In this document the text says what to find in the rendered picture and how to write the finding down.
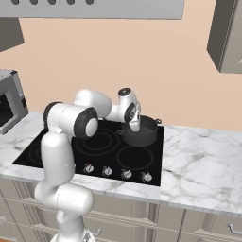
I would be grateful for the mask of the silver microwave oven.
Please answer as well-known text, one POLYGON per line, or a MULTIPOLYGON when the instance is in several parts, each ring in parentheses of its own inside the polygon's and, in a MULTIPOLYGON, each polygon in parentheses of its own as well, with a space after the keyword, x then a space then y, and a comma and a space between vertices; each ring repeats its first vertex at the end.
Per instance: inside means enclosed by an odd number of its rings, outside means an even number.
POLYGON ((28 107, 18 72, 0 69, 0 134, 7 133, 26 115, 28 107))

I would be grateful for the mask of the black glass hob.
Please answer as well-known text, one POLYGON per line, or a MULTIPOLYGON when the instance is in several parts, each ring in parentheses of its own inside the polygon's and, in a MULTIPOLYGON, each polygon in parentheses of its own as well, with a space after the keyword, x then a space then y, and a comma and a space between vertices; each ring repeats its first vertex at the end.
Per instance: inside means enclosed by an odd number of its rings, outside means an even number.
POLYGON ((163 143, 149 147, 132 147, 126 144, 122 136, 117 133, 122 125, 118 122, 101 120, 95 135, 86 140, 76 137, 69 139, 62 134, 42 130, 15 160, 15 163, 44 170, 50 169, 53 175, 62 178, 80 174, 159 186, 163 143), (83 171, 86 164, 94 167, 92 173, 86 174, 83 171), (104 166, 112 169, 109 177, 102 174, 104 166), (128 180, 122 177, 123 170, 131 171, 132 176, 128 180), (150 182, 142 181, 143 172, 149 172, 152 175, 150 182))

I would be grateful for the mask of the grey wall cupboard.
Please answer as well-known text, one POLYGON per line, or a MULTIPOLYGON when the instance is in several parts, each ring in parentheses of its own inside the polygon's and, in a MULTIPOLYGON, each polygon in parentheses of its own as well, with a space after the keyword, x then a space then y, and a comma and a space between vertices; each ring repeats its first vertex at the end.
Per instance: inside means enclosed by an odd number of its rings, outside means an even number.
POLYGON ((23 44, 24 37, 18 18, 0 18, 0 52, 23 44))
POLYGON ((242 0, 216 0, 207 52, 218 72, 242 74, 242 0))

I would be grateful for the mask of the beige drawer front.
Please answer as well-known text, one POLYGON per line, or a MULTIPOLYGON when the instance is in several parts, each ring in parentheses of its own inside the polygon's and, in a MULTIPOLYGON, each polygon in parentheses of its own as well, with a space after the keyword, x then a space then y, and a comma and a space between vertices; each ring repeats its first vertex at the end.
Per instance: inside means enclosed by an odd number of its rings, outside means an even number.
POLYGON ((221 242, 242 242, 242 235, 231 233, 229 223, 234 224, 237 231, 242 231, 242 218, 187 210, 182 231, 221 242))
POLYGON ((157 226, 159 206, 149 202, 95 195, 95 205, 85 218, 157 226))
POLYGON ((35 183, 0 179, 0 198, 39 203, 34 197, 35 183))

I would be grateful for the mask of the grey range hood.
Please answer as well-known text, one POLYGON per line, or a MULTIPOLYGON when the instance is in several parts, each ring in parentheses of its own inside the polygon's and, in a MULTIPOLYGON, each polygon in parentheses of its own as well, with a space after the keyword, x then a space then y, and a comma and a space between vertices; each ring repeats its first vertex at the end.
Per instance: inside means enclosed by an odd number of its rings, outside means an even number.
POLYGON ((0 17, 180 20, 184 0, 0 0, 0 17))

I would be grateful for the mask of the dark grey cooking pot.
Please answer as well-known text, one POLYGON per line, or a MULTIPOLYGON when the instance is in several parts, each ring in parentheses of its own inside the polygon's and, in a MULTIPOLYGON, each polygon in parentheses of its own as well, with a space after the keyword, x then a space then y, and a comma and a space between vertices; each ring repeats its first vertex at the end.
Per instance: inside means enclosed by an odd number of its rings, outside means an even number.
POLYGON ((140 130, 134 132, 127 124, 117 131, 123 141, 132 147, 149 147, 161 144, 164 139, 164 127, 161 119, 153 119, 142 115, 140 117, 140 130))

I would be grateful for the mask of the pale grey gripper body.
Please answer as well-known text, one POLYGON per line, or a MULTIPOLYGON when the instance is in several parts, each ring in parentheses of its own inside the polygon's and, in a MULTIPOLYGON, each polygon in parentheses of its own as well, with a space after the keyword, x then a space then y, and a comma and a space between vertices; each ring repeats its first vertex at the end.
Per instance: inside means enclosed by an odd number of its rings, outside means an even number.
POLYGON ((138 116, 134 117, 129 122, 129 126, 133 132, 138 132, 140 130, 140 118, 138 116))

